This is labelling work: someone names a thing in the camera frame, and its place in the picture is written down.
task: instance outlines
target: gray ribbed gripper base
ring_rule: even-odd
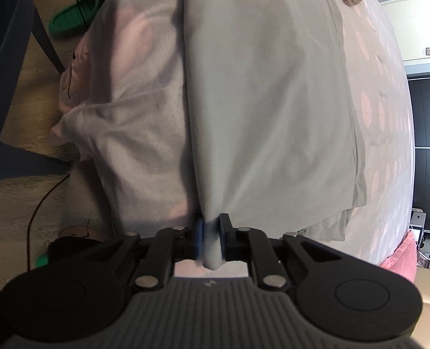
[[[136,294],[120,318],[91,337],[37,343],[14,336],[2,348],[420,349],[407,337],[353,343],[330,336],[306,321],[286,294],[260,290],[250,278],[172,278],[163,290]]]

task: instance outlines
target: bed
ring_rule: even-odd
[[[336,0],[346,68],[365,140],[368,201],[357,207],[346,240],[327,245],[379,265],[401,243],[411,218],[414,125],[411,97],[393,27],[377,0]]]
[[[72,177],[70,194],[105,193],[113,229],[100,214],[75,219],[78,206],[63,228],[87,220],[106,235],[152,236],[189,224],[200,206],[206,248],[214,217],[228,212],[235,226],[342,240],[325,243],[380,264],[407,232],[414,175],[409,89],[389,21],[377,0],[242,1],[106,1],[62,77],[53,135],[93,158],[103,189]],[[223,63],[230,55],[235,66]],[[266,103],[266,90],[294,96]],[[233,104],[236,95],[251,99]]]

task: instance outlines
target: wooden floor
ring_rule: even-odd
[[[34,0],[47,27],[59,10],[75,0]],[[66,66],[80,36],[52,43]],[[50,128],[60,119],[58,83],[60,76],[31,36],[18,86],[6,118],[1,140],[30,151],[70,161],[78,157],[73,145],[50,147]],[[26,228],[42,196],[62,176],[23,177],[0,181],[0,285],[26,269]],[[63,209],[66,185],[46,199],[33,223],[33,257],[55,238]]]

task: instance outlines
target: metal pivot screw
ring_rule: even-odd
[[[158,285],[158,279],[153,275],[141,275],[134,280],[134,283],[144,289],[151,289]]]
[[[263,278],[263,283],[269,287],[280,289],[286,285],[286,278],[278,274],[270,274]]]

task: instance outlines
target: black circular pad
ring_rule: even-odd
[[[16,277],[2,291],[1,311],[20,336],[62,342],[109,326],[125,302],[125,289],[107,267],[75,259]]]
[[[422,311],[409,281],[355,259],[314,264],[297,287],[296,303],[318,329],[363,343],[409,335]]]
[[[375,311],[382,308],[390,298],[385,286],[369,279],[351,279],[336,288],[339,302],[356,311]]]

